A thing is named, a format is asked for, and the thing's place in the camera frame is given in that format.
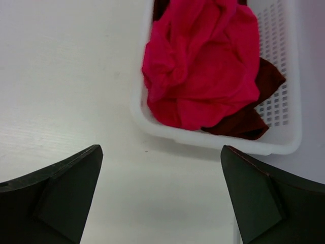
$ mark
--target brown fabric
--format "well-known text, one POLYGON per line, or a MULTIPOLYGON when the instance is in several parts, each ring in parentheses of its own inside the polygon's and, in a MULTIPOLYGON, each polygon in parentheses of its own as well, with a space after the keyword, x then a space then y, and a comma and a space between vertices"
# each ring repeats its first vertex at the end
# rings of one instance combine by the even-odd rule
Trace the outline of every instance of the brown fabric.
MULTIPOLYGON (((164 14, 170 0, 155 0, 153 7, 153 16, 152 20, 159 20, 164 14)), ((238 0, 240 5, 247 5, 247 0, 238 0)))
POLYGON ((258 101, 247 105, 237 113, 225 117, 212 128, 202 128, 203 131, 214 135, 239 137, 249 140, 259 139, 267 130, 255 107, 269 98, 285 82, 285 78, 270 62, 260 59, 256 86, 261 93, 258 101))
POLYGON ((238 3, 240 5, 246 5, 247 6, 247 0, 238 0, 238 3))

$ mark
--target basket mesh side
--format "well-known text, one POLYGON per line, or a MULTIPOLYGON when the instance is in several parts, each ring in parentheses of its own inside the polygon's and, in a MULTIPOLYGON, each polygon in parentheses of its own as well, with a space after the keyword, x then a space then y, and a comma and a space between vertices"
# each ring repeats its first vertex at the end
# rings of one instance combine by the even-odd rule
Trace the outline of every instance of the basket mesh side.
MULTIPOLYGON (((278 0, 257 14, 260 33, 260 56, 273 63, 286 77, 286 40, 283 0, 278 0)), ((256 107, 265 123, 272 126, 288 125, 288 89, 283 84, 272 97, 256 107)))

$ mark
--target cloth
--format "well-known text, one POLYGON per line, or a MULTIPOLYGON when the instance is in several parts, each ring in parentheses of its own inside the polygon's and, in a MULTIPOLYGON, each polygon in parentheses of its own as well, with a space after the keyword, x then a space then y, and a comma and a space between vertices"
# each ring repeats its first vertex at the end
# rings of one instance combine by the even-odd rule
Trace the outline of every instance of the cloth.
POLYGON ((153 23, 142 71, 148 106, 162 124, 212 127, 256 101, 259 34, 237 0, 171 0, 153 23))
POLYGON ((168 4, 169 4, 169 0, 155 0, 154 1, 153 16, 152 16, 153 21, 160 20, 160 18, 164 14, 168 4))
POLYGON ((280 85, 285 82, 285 78, 273 64, 261 58, 255 82, 260 92, 259 99, 256 102, 247 105, 233 115, 225 117, 216 126, 202 128, 202 130, 214 135, 226 135, 249 140, 259 139, 269 127, 254 108, 276 92, 280 85))

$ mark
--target pink cloth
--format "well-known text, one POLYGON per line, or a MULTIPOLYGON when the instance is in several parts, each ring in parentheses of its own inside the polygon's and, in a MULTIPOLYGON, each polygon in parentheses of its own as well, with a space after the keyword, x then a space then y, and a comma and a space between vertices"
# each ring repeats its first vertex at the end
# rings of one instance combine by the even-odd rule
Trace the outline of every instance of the pink cloth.
POLYGON ((199 130, 256 101, 257 19, 237 0, 171 0, 153 23, 142 72, 164 125, 199 130))

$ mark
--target basket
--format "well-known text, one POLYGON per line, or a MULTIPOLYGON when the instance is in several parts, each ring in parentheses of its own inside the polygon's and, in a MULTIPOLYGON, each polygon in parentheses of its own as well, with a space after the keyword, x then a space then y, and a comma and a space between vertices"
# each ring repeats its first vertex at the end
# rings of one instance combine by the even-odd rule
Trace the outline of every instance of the basket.
POLYGON ((285 155, 297 150, 302 139, 302 115, 295 0, 248 0, 248 5, 258 18, 260 56, 273 63, 287 79, 271 98, 256 107, 270 127, 267 133, 257 141, 250 141, 172 128, 156 121, 147 106, 147 89, 141 73, 145 45, 151 31, 153 0, 148 0, 146 5, 134 67, 131 112, 142 130, 182 144, 215 149, 231 145, 247 154, 285 155))

